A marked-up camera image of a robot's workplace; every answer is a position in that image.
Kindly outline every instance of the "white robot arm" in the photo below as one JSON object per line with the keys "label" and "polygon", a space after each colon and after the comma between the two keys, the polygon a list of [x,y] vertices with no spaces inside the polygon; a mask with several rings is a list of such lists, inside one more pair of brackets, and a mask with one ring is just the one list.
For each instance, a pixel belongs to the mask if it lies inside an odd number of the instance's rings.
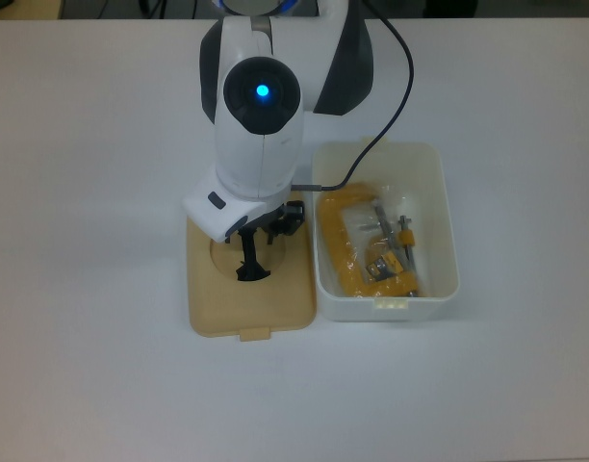
{"label": "white robot arm", "polygon": [[319,0],[315,18],[226,17],[203,40],[203,109],[216,161],[184,200],[214,241],[288,198],[303,111],[343,115],[370,92],[370,38],[358,0]]}

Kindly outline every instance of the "white tabletop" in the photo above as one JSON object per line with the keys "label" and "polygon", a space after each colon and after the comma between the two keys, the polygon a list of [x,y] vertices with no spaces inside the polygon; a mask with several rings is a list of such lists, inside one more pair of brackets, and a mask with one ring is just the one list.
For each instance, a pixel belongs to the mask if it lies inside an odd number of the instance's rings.
{"label": "white tabletop", "polygon": [[[589,457],[589,19],[398,21],[390,138],[442,156],[460,293],[246,344],[188,318],[209,24],[0,23],[0,462]],[[370,29],[372,94],[306,159],[401,97]]]}

